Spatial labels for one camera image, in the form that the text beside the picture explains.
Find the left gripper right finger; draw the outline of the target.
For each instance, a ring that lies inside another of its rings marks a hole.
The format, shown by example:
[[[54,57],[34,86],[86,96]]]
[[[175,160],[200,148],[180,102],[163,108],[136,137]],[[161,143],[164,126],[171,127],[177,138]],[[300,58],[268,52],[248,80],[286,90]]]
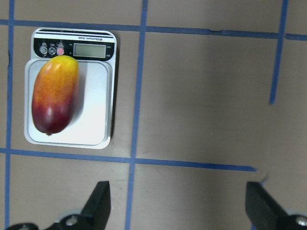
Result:
[[[259,182],[247,182],[245,211],[257,230],[305,230],[307,217],[288,214]]]

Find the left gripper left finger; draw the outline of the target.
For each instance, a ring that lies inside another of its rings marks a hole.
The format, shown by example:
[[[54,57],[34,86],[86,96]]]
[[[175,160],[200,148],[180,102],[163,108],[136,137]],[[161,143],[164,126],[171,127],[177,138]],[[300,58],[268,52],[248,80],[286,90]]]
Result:
[[[104,230],[111,211],[110,184],[100,181],[80,213],[72,213],[54,222],[48,230]]]

